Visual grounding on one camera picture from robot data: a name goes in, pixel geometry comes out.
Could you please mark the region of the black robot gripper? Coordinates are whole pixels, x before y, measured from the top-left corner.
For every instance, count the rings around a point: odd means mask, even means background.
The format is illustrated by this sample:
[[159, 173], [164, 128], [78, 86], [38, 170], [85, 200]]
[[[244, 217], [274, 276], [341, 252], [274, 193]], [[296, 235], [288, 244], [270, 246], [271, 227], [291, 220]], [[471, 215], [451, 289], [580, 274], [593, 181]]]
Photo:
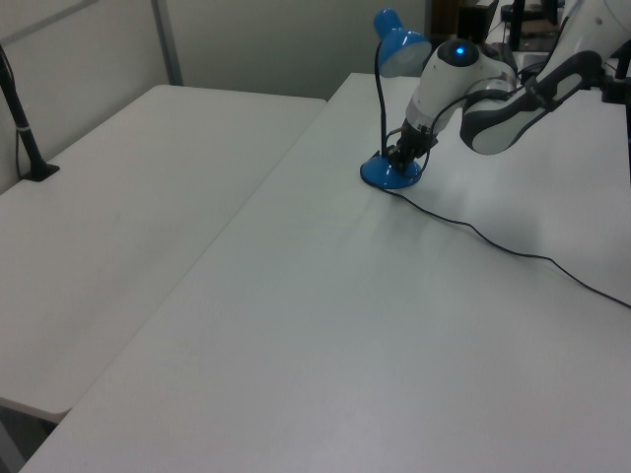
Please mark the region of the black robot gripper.
[[400, 168], [401, 173], [418, 173], [416, 159], [425, 155], [437, 143], [438, 138], [431, 133], [430, 128], [422, 125], [417, 129], [405, 119], [396, 145], [386, 149], [386, 158], [393, 168]]

